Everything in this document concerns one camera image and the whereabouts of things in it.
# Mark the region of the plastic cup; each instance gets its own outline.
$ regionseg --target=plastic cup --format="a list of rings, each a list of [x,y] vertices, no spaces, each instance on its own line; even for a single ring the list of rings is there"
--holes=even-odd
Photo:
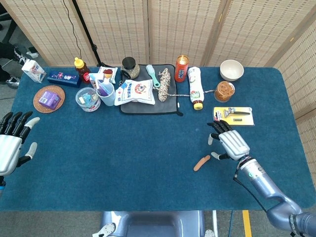
[[[83,104],[82,99],[85,94],[88,94],[91,96],[91,101],[88,104]],[[76,102],[77,104],[86,112],[93,112],[96,111],[101,104],[101,100],[99,96],[97,95],[95,89],[91,87],[85,87],[77,92],[76,94]]]
[[[107,88],[107,91],[110,93],[107,96],[102,96],[99,94],[98,90],[97,95],[100,97],[100,99],[106,104],[107,106],[113,106],[115,101],[115,90],[114,86],[111,83],[103,83],[103,85]]]

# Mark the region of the white cup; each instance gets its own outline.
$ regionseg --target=white cup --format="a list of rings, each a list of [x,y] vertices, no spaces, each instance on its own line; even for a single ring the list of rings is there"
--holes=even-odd
[[[98,90],[97,91],[97,95],[100,97],[100,99],[104,102],[104,104],[106,104],[107,106],[113,106],[114,105],[114,101],[115,101],[115,90],[114,90],[114,86],[111,83],[104,83],[103,84],[107,90],[111,93],[107,96],[102,96],[99,94]]]

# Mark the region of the yellow bottle cap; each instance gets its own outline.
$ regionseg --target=yellow bottle cap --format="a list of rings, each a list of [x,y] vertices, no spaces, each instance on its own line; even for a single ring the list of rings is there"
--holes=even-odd
[[[201,109],[203,109],[203,104],[202,104],[202,103],[195,103],[195,104],[193,105],[193,108],[194,108],[195,110],[201,110]]]
[[[84,61],[79,58],[75,58],[75,67],[76,68],[83,68],[84,67]]]

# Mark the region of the mesh pattern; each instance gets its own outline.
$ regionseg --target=mesh pattern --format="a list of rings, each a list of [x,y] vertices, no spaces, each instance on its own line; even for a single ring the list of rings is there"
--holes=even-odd
[[[175,65],[180,54],[200,66],[220,0],[151,1],[151,63]]]
[[[130,56],[149,63],[147,1],[77,0],[101,61],[121,65]]]
[[[297,123],[314,186],[316,187],[316,114]]]
[[[232,1],[208,65],[264,66],[314,6],[307,0]]]
[[[276,63],[294,114],[316,107],[316,21]]]
[[[74,65],[74,58],[79,57],[79,50],[62,1],[7,0],[1,3],[47,64],[50,66]],[[95,65],[74,13],[67,0],[65,3],[75,26],[82,59],[88,65]]]

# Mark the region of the woven coaster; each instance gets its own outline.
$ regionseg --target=woven coaster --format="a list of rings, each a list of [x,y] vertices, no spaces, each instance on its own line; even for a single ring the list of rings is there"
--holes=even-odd
[[[39,103],[39,99],[41,98],[41,96],[44,94],[46,90],[54,92],[60,97],[60,101],[54,110],[46,108],[45,106]],[[49,85],[49,86],[43,87],[35,94],[34,99],[33,99],[33,105],[37,111],[44,114],[48,114],[48,113],[58,110],[63,105],[65,101],[65,97],[66,97],[65,92],[61,87],[56,86],[56,85]]]

